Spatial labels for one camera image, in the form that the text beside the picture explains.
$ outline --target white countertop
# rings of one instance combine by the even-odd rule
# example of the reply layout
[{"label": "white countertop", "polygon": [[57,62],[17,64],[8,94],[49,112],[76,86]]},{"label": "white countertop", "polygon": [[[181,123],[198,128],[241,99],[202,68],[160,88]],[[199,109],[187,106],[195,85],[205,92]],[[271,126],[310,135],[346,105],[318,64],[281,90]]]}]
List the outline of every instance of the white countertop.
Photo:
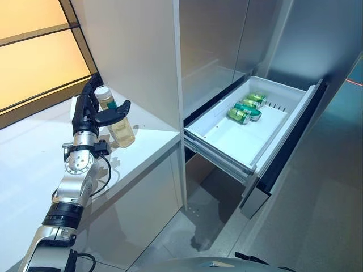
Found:
[{"label": "white countertop", "polygon": [[[0,131],[0,231],[7,245],[0,271],[6,271],[25,255],[50,207],[52,192],[64,175],[61,146],[73,141],[69,109],[67,100]],[[127,148],[113,149],[107,156],[112,177],[108,190],[94,196],[98,200],[92,204],[92,211],[180,141],[178,131],[136,104],[132,104],[129,121],[136,140]],[[100,136],[107,138],[107,134],[108,130],[103,129]],[[107,167],[102,160],[100,164]]]}]

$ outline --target jar lid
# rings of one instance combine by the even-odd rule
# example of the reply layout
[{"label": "jar lid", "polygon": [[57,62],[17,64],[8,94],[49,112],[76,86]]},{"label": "jar lid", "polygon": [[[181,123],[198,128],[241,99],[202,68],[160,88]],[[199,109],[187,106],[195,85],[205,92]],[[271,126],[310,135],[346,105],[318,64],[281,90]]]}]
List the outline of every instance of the jar lid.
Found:
[{"label": "jar lid", "polygon": [[112,93],[106,86],[100,86],[95,90],[95,96],[98,100],[105,100],[112,97]]}]

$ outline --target window frame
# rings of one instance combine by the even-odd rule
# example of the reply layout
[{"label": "window frame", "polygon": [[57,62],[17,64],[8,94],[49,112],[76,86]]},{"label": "window frame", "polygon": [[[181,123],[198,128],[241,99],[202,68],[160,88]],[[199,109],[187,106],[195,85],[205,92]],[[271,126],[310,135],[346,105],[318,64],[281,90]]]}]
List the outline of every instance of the window frame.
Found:
[{"label": "window frame", "polygon": [[74,40],[77,43],[81,55],[90,71],[90,75],[76,79],[62,86],[56,86],[55,88],[29,97],[23,101],[19,101],[11,106],[0,109],[0,129],[9,126],[17,121],[20,121],[21,119],[24,119],[30,115],[33,115],[41,110],[47,109],[53,105],[63,102],[71,98],[72,96],[80,94],[83,86],[87,83],[92,74],[98,72],[71,1],[58,1],[65,14],[67,24],[38,29],[20,35],[0,39],[0,47],[44,35],[49,35],[59,31],[71,30]]}]

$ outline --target soda can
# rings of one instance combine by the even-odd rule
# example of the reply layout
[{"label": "soda can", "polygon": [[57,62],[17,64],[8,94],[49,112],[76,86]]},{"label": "soda can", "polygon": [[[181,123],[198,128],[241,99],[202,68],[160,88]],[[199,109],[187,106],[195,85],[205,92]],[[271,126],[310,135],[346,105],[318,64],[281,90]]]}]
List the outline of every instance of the soda can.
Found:
[{"label": "soda can", "polygon": [[250,106],[243,105],[243,104],[241,104],[241,103],[236,103],[236,104],[234,105],[234,108],[239,109],[239,110],[244,111],[244,112],[246,112],[247,114],[249,114],[249,115],[251,116],[251,121],[253,121],[253,122],[258,121],[258,119],[259,119],[259,118],[261,117],[261,115],[262,115],[262,112],[261,112],[261,111],[259,111],[258,109],[254,109],[254,108],[252,108],[252,107],[250,107]]},{"label": "soda can", "polygon": [[254,108],[254,109],[261,108],[261,104],[260,103],[258,103],[257,101],[251,100],[251,99],[245,98],[245,99],[243,99],[241,101],[241,103],[244,104],[244,105],[247,105],[247,106],[249,106],[251,108]]},{"label": "soda can", "polygon": [[248,113],[246,113],[242,110],[236,109],[236,108],[231,108],[228,111],[227,115],[242,125],[247,124],[251,118],[251,116]]},{"label": "soda can", "polygon": [[249,95],[247,95],[247,98],[260,103],[261,106],[266,104],[267,101],[265,95],[259,95],[257,93],[252,93],[252,94],[250,93]]}]

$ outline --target white drawer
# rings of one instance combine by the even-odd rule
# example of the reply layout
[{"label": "white drawer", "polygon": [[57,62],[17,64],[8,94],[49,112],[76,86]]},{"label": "white drawer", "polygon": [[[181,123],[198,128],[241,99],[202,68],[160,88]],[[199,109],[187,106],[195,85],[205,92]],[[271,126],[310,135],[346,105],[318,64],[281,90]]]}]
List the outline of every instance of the white drawer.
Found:
[{"label": "white drawer", "polygon": [[[185,143],[241,182],[248,175],[262,177],[321,82],[303,91],[252,76],[185,127]],[[241,125],[226,116],[237,101],[255,91],[267,96],[259,121]]]}]

